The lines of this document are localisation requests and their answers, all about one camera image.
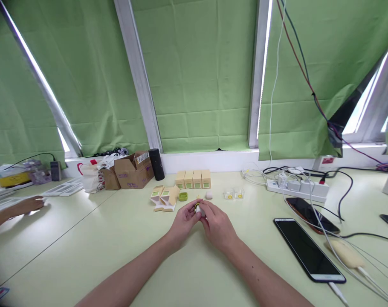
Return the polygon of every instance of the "hand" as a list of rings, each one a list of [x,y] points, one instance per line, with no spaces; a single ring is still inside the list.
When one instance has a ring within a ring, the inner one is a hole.
[[[39,210],[44,206],[42,198],[43,196],[34,196],[7,208],[6,210],[8,211],[9,217],[16,217],[31,211]]]
[[[228,215],[206,200],[200,203],[200,208],[204,210],[207,217],[200,219],[207,239],[224,254],[234,250],[241,240],[237,236]]]
[[[170,230],[165,235],[170,239],[173,250],[177,251],[182,243],[187,239],[191,228],[200,220],[201,213],[194,212],[194,206],[199,203],[202,199],[194,200],[177,211],[176,218],[171,225]]]

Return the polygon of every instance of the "white window frame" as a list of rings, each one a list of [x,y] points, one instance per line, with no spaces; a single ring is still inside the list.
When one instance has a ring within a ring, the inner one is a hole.
[[[384,142],[386,133],[382,127],[388,116],[388,54],[379,79],[369,92],[370,99],[355,133],[344,133],[349,143]]]
[[[37,64],[35,58],[33,57],[31,51],[29,50],[28,45],[20,34],[18,28],[16,27],[11,15],[7,11],[2,0],[0,0],[0,10],[4,15],[5,21],[7,22],[12,34],[19,45],[23,57],[27,61],[30,70],[37,81],[39,88],[42,91],[42,94],[52,112],[53,118],[55,119],[56,126],[59,128],[62,136],[69,147],[69,151],[65,152],[65,158],[76,158],[82,157],[81,145],[77,140],[75,134],[70,127],[70,123],[67,120],[65,113],[63,112],[60,104],[58,103],[51,87],[49,86],[45,76],[43,75],[39,65]]]
[[[158,148],[163,153],[156,109],[151,96],[150,83],[144,63],[142,47],[137,32],[131,0],[114,0],[127,58],[140,104],[144,127],[150,149]]]
[[[265,77],[266,54],[268,52],[269,29],[271,24],[272,0],[259,0],[255,23],[254,71],[252,76],[252,96],[249,108],[248,145],[258,148],[259,120],[263,80]]]

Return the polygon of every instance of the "clear plastic container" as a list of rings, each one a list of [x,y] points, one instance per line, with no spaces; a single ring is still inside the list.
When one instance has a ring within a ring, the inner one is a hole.
[[[42,165],[41,161],[31,159],[23,165],[34,185],[41,185],[52,181],[49,171]]]
[[[234,200],[234,190],[231,188],[224,189],[224,198],[226,200]]]
[[[244,199],[245,191],[243,188],[235,188],[234,193],[236,199]]]

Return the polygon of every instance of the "phone screen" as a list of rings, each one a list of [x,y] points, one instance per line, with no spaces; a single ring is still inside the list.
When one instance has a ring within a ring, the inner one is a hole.
[[[317,281],[324,281],[329,275],[339,275],[335,277],[335,282],[346,281],[339,270],[326,257],[316,243],[302,229],[302,227],[293,219],[276,219],[275,223],[287,241],[295,256],[298,258],[305,271]]]
[[[312,206],[310,204],[308,204],[302,198],[287,198],[287,202],[292,207],[294,207],[296,211],[298,211],[309,223],[318,226],[318,230],[321,231],[318,219],[316,218],[315,212],[313,212]],[[318,214],[318,217],[321,220],[321,223],[325,230],[335,233],[340,232],[340,229],[333,225],[332,222],[325,218],[322,214],[320,214],[318,210],[316,211],[316,213]]]

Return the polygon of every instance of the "phone case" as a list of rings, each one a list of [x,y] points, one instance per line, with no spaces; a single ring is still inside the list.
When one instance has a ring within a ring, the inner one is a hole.
[[[290,206],[293,208],[294,212],[295,212],[297,215],[299,215],[305,222],[309,223],[309,221],[308,221],[302,214],[300,214],[299,211],[296,210],[296,208],[295,208],[294,206],[292,206],[292,204],[290,204],[288,201],[287,201],[287,203],[288,203],[288,205],[290,205]],[[308,226],[309,226],[310,228],[312,228],[314,232],[319,233],[320,235],[323,235],[323,231],[322,231],[322,230],[319,230],[319,229],[317,229],[316,227],[313,227],[313,226],[310,225],[310,224],[308,224]],[[336,232],[331,232],[331,233],[339,234],[339,233],[340,233],[340,230],[338,230],[338,231],[336,231]]]
[[[288,241],[288,239],[285,237],[285,235],[283,234],[283,232],[281,231],[281,229],[279,228],[279,225],[277,224],[277,223],[275,223],[275,219],[273,220],[273,222],[274,222],[274,224],[275,224],[275,226],[276,226],[276,228],[278,228],[278,231],[279,231],[279,233],[282,235],[282,237],[284,238],[284,240],[285,240],[285,242],[288,244],[288,246],[289,246],[289,249],[292,251],[292,253],[294,254],[294,256],[295,256],[295,258],[298,260],[298,262],[299,262],[299,264],[301,265],[301,267],[304,269],[304,271],[305,271],[305,273],[308,275],[308,277],[309,277],[309,279],[310,280],[312,280],[313,282],[317,282],[317,283],[330,283],[330,282],[333,282],[333,283],[336,283],[336,284],[344,284],[344,283],[346,283],[346,277],[338,270],[338,272],[340,273],[340,275],[342,275],[344,278],[345,278],[345,280],[344,281],[333,281],[333,280],[316,280],[316,279],[314,279],[311,275],[310,275],[310,273],[308,272],[308,270],[306,269],[306,267],[305,267],[305,265],[303,264],[303,262],[299,259],[299,256],[298,256],[298,254],[296,254],[296,252],[294,251],[294,249],[292,248],[292,245],[289,243],[289,241]],[[299,225],[299,223],[297,222],[297,221],[295,221],[295,223],[297,223],[298,224],[298,226],[306,233],[306,235],[309,237],[309,239],[311,239],[311,241],[313,242],[313,244],[315,244],[318,248],[319,248],[319,246],[315,243],[315,241],[314,240],[312,240],[312,238],[308,235],[308,233],[305,231],[305,229],[303,229],[302,227],[301,227],[301,225]]]

